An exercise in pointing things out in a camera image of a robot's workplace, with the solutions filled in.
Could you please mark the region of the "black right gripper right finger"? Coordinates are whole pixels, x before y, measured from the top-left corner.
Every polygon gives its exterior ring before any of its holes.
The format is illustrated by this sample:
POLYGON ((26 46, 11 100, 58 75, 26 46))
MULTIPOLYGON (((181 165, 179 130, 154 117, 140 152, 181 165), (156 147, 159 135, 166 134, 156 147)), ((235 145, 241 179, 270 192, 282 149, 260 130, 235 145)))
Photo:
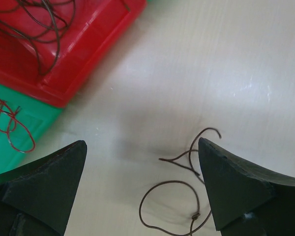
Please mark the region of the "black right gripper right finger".
POLYGON ((295 236, 295 177, 198 142, 215 228, 223 236, 295 236))

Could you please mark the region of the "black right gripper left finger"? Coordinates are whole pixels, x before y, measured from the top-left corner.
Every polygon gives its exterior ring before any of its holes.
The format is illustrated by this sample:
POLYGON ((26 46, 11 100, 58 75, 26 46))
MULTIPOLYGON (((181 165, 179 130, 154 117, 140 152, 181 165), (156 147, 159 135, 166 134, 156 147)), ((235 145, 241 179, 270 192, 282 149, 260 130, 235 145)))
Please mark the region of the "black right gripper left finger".
POLYGON ((87 156, 83 140, 0 174, 0 236, 62 236, 87 156))

